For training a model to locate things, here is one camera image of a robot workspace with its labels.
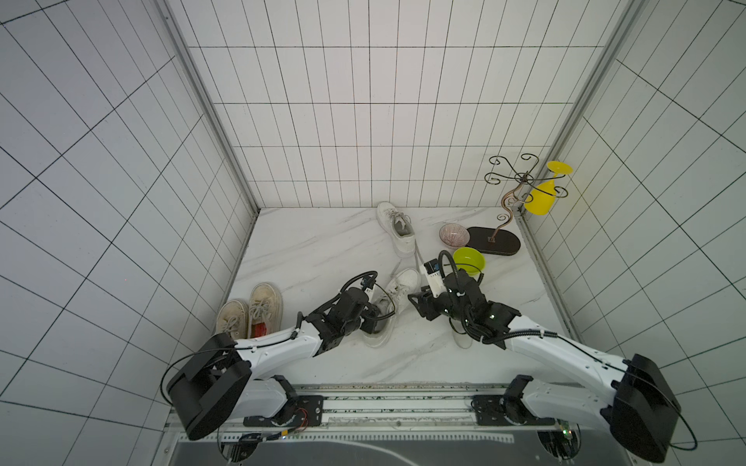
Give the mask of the lime green plastic bowl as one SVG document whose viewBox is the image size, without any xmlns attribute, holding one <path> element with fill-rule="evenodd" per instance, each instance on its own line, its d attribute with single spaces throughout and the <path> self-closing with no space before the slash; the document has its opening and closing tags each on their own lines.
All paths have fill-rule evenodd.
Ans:
<svg viewBox="0 0 746 466">
<path fill-rule="evenodd" d="M 462 247 L 454 252 L 453 258 L 458 269 L 466 271 L 470 277 L 478 277 L 485 271 L 487 261 L 479 250 Z"/>
</svg>

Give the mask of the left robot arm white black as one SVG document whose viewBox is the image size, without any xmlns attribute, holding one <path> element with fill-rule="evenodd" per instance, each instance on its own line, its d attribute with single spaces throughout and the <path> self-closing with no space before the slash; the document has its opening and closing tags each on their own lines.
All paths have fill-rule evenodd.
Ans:
<svg viewBox="0 0 746 466">
<path fill-rule="evenodd" d="M 182 368 L 170 381 L 161 381 L 160 390 L 186 436 L 200 440 L 237 417 L 273 417 L 285 423 L 296 411 L 295 391 L 279 370 L 323 355 L 359 328 L 389 318 L 391 314 L 373 314 L 377 278 L 376 271 L 367 271 L 349 279 L 319 308 L 298 314 L 290 329 L 243 340 L 223 332 L 178 359 Z"/>
</svg>

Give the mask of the yellow plastic goblet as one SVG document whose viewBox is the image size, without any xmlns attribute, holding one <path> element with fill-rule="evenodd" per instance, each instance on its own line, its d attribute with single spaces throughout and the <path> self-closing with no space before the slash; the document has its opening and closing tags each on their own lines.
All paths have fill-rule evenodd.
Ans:
<svg viewBox="0 0 746 466">
<path fill-rule="evenodd" d="M 547 215 L 558 199 L 568 196 L 564 186 L 558 186 L 557 181 L 562 180 L 573 172 L 573 168 L 561 161 L 550 161 L 547 168 L 551 175 L 540 179 L 540 184 L 531 183 L 532 190 L 524 203 L 525 210 L 532 215 Z"/>
</svg>

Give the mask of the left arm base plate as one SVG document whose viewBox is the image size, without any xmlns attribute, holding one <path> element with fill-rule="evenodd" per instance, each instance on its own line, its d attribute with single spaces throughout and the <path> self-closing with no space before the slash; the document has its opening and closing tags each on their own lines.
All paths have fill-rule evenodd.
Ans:
<svg viewBox="0 0 746 466">
<path fill-rule="evenodd" d="M 318 427 L 322 424 L 324 413 L 324 396 L 301 395 L 289 400 L 273 417 L 245 417 L 246 427 L 262 428 L 299 428 Z"/>
</svg>

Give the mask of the curly metal cup stand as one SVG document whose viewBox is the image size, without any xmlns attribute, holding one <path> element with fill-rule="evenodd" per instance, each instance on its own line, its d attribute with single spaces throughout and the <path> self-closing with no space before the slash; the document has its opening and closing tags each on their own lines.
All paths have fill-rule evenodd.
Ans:
<svg viewBox="0 0 746 466">
<path fill-rule="evenodd" d="M 528 194 L 532 190 L 531 183 L 540 184 L 540 179 L 549 177 L 536 177 L 532 174 L 532 171 L 537 167 L 539 157 L 533 153 L 522 153 L 520 155 L 522 161 L 532 161 L 532 167 L 525 171 L 519 171 L 504 155 L 492 155 L 489 158 L 489 163 L 492 165 L 492 170 L 485 175 L 485 181 L 487 184 L 493 184 L 497 186 L 503 181 L 514 181 L 516 186 L 512 190 L 507 191 L 501 198 L 501 208 L 504 210 L 503 214 L 499 214 L 497 219 L 499 225 L 496 229 L 503 229 L 503 227 L 509 225 L 515 217 L 515 210 L 525 208 L 524 203 L 528 198 Z"/>
</svg>

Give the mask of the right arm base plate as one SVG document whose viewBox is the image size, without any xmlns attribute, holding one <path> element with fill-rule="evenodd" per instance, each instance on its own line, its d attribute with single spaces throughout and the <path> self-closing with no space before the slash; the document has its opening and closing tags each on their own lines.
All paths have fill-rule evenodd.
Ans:
<svg viewBox="0 0 746 466">
<path fill-rule="evenodd" d="M 480 426 L 554 426 L 555 419 L 551 417 L 536 417 L 520 400 L 509 398 L 503 400 L 502 395 L 475 395 L 471 398 L 470 406 L 476 415 Z"/>
</svg>

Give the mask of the pink marbled bowl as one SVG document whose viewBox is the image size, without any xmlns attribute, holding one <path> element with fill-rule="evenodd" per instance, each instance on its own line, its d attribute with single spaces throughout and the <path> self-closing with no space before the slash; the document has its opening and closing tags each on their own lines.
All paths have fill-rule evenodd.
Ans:
<svg viewBox="0 0 746 466">
<path fill-rule="evenodd" d="M 447 223 L 440 228 L 439 239 L 445 246 L 457 250 L 467 246 L 470 241 L 470 234 L 460 224 Z"/>
</svg>

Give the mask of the aluminium rail frame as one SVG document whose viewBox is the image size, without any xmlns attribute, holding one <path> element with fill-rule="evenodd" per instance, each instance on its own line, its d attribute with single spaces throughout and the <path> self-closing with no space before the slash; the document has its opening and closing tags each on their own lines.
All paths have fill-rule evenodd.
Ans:
<svg viewBox="0 0 746 466">
<path fill-rule="evenodd" d="M 373 386 L 296 386 L 301 395 L 324 396 L 322 424 L 318 427 L 246 427 L 243 419 L 229 419 L 212 434 L 192 442 L 219 441 L 235 444 L 248 436 L 253 440 L 288 441 L 386 441 L 386 440 L 464 440 L 499 439 L 510 430 L 557 431 L 574 437 L 581 426 L 556 421 L 554 426 L 480 426 L 470 406 L 475 395 L 502 395 L 505 384 L 373 384 Z M 168 429 L 180 429 L 178 440 L 191 441 L 176 414 Z"/>
</svg>

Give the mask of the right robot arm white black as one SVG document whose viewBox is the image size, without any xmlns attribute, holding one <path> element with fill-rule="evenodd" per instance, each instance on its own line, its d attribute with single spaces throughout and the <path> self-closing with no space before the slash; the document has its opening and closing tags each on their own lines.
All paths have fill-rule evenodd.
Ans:
<svg viewBox="0 0 746 466">
<path fill-rule="evenodd" d="M 565 386 L 518 375 L 499 398 L 501 417 L 512 425 L 540 419 L 577 423 L 609 432 L 625 450 L 651 463 L 666 460 L 681 406 L 654 361 L 592 349 L 487 299 L 479 281 L 446 250 L 422 263 L 420 271 L 427 285 L 408 296 L 420 316 L 446 316 L 471 340 L 529 357 L 573 381 Z"/>
</svg>

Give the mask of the white sneaker with laces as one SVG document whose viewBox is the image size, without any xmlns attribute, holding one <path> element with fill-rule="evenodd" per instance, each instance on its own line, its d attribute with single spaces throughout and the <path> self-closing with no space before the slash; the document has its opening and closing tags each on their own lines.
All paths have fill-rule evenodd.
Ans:
<svg viewBox="0 0 746 466">
<path fill-rule="evenodd" d="M 414 268 L 420 270 L 422 258 L 410 217 L 390 202 L 379 203 L 376 216 L 380 227 L 390 236 L 396 254 L 401 259 L 411 259 Z"/>
</svg>

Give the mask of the black oval stand base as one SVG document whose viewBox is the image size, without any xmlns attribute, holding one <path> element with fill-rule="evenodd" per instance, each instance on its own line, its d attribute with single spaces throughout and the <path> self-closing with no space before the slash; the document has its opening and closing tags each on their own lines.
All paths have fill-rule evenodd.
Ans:
<svg viewBox="0 0 746 466">
<path fill-rule="evenodd" d="M 466 246 L 481 254 L 514 256 L 521 248 L 520 238 L 506 229 L 472 226 L 467 232 L 469 241 Z"/>
</svg>

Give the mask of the beige shoe near wall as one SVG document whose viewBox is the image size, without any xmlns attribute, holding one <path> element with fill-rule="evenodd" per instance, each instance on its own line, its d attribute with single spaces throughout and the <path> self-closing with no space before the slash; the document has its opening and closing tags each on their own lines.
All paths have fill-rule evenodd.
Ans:
<svg viewBox="0 0 746 466">
<path fill-rule="evenodd" d="M 223 304 L 216 320 L 215 332 L 226 333 L 233 340 L 248 339 L 249 310 L 241 300 L 230 300 Z"/>
</svg>

